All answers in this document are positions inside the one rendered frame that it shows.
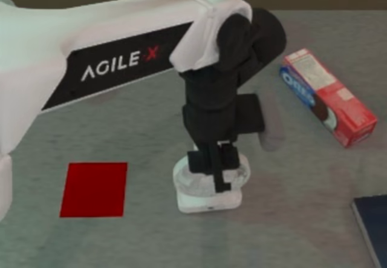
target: red mat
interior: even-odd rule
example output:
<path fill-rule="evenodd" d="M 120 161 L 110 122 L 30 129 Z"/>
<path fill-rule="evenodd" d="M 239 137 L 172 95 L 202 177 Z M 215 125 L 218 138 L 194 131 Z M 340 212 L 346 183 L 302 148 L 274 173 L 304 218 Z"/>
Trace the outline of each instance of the red mat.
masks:
<path fill-rule="evenodd" d="M 122 217 L 127 163 L 70 163 L 60 217 Z"/>

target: red letter x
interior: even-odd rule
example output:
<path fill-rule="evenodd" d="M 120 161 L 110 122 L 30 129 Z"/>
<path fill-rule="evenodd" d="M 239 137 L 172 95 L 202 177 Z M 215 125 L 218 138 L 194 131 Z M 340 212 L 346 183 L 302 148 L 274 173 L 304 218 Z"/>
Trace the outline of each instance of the red letter x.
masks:
<path fill-rule="evenodd" d="M 148 57 L 146 58 L 146 61 L 150 61 L 151 59 L 156 59 L 157 58 L 157 54 L 156 52 L 158 51 L 158 45 L 155 46 L 154 48 L 152 47 L 148 47 Z"/>

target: blue oreo label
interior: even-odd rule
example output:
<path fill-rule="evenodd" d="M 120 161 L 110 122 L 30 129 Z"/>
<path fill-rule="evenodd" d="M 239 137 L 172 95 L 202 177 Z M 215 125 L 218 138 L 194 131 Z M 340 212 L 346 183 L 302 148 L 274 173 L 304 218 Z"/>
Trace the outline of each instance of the blue oreo label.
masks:
<path fill-rule="evenodd" d="M 290 67 L 281 67 L 280 75 L 288 87 L 300 98 L 309 108 L 315 106 L 313 95 L 315 91 L 305 83 Z"/>

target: dark blue book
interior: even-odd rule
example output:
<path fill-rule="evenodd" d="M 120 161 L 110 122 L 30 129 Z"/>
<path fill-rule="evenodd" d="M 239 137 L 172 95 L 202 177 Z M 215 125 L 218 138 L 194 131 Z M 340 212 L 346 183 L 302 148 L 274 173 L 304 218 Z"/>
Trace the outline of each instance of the dark blue book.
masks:
<path fill-rule="evenodd" d="M 355 198 L 352 207 L 375 266 L 387 268 L 387 195 Z"/>

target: gray table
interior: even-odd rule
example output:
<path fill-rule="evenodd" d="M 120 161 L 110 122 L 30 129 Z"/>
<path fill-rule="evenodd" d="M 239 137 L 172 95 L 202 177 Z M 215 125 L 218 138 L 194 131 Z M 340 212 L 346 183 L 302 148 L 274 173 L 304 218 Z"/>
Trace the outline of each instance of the gray table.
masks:
<path fill-rule="evenodd" d="M 279 79 L 278 59 L 242 91 L 278 94 L 285 146 L 266 153 L 241 137 L 253 169 L 242 206 L 183 215 L 171 175 L 192 145 L 175 73 L 42 115 L 13 153 L 0 267 L 370 268 L 350 203 L 387 192 L 387 12 L 275 13 L 287 54 L 311 49 L 378 115 L 370 139 L 343 149 Z M 58 218 L 67 164 L 87 161 L 129 162 L 123 218 Z"/>

